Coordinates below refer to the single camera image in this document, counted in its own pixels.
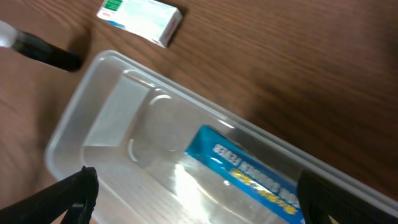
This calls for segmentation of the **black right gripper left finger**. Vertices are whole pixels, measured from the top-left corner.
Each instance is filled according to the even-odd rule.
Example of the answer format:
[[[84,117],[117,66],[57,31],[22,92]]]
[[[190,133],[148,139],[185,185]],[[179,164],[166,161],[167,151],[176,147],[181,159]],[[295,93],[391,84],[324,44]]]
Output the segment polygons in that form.
[[[1,209],[1,223],[52,223],[62,215],[62,223],[89,224],[98,193],[96,169],[84,166],[81,171]]]

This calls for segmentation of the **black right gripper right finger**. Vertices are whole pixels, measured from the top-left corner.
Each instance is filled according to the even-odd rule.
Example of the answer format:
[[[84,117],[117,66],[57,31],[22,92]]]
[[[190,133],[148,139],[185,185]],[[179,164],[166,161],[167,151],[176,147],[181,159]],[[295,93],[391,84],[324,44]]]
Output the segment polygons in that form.
[[[297,197],[309,224],[397,224],[396,216],[308,171],[302,172],[298,180]]]

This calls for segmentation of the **blue white medicine box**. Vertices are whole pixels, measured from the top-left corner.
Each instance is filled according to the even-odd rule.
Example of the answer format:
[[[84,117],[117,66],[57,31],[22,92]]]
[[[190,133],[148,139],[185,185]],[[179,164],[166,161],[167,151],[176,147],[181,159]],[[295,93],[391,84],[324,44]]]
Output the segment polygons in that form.
[[[186,154],[289,223],[305,223],[296,185],[254,158],[243,148],[203,125]]]

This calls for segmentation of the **white green toothpaste box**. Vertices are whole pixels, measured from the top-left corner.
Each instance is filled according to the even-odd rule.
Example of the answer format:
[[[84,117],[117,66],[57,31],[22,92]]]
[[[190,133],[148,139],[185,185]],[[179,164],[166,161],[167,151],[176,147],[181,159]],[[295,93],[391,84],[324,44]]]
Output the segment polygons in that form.
[[[97,17],[163,48],[183,19],[178,8],[155,0],[105,0]]]

